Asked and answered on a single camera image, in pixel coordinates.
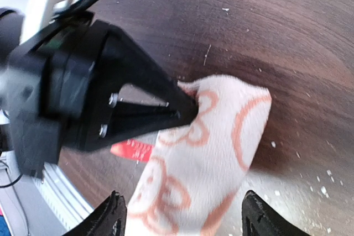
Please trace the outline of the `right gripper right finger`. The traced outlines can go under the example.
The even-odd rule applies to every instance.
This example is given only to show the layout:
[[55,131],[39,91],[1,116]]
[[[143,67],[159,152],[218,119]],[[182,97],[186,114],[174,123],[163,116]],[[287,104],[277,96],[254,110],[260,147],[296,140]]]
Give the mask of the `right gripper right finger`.
[[242,230],[243,236],[307,236],[252,190],[246,192],[242,201]]

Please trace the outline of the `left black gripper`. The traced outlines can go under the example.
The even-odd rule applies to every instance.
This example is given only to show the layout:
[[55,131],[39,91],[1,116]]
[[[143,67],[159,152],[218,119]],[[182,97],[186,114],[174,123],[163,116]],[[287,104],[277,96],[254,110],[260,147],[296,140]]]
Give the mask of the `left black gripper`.
[[[160,105],[109,98],[133,85]],[[40,177],[62,147],[93,152],[115,141],[113,109],[196,109],[197,103],[124,30],[90,13],[53,22],[6,59],[5,105],[22,175]]]

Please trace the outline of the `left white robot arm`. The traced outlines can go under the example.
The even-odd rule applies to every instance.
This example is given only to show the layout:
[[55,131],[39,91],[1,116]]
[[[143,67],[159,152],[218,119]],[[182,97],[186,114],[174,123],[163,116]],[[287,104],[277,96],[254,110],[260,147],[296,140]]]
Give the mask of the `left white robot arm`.
[[196,102],[121,28],[94,20],[98,0],[28,0],[1,9],[1,108],[19,171],[40,178],[63,146],[92,152],[190,124]]

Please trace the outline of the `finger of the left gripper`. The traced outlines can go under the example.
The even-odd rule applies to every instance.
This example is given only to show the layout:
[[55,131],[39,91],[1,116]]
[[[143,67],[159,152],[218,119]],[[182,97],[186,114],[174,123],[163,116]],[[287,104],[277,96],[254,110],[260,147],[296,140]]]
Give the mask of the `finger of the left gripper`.
[[188,104],[148,106],[117,102],[87,111],[80,132],[80,150],[92,152],[147,133],[190,124],[198,114],[195,101]]

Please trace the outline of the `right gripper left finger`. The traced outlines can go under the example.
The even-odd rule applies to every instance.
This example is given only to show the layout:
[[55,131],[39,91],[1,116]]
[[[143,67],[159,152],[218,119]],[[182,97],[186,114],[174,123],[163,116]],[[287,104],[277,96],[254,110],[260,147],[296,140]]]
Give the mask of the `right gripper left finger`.
[[94,211],[79,225],[65,233],[67,236],[116,235],[124,236],[127,220],[125,199],[112,191]]

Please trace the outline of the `orange bunny pattern towel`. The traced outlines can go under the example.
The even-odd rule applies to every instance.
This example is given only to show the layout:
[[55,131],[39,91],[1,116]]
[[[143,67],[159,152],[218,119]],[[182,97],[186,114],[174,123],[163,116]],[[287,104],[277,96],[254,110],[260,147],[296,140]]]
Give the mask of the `orange bunny pattern towel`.
[[252,163],[272,98],[268,89],[213,75],[179,86],[199,106],[187,126],[135,139],[111,153],[145,163],[130,199],[126,235],[214,235]]

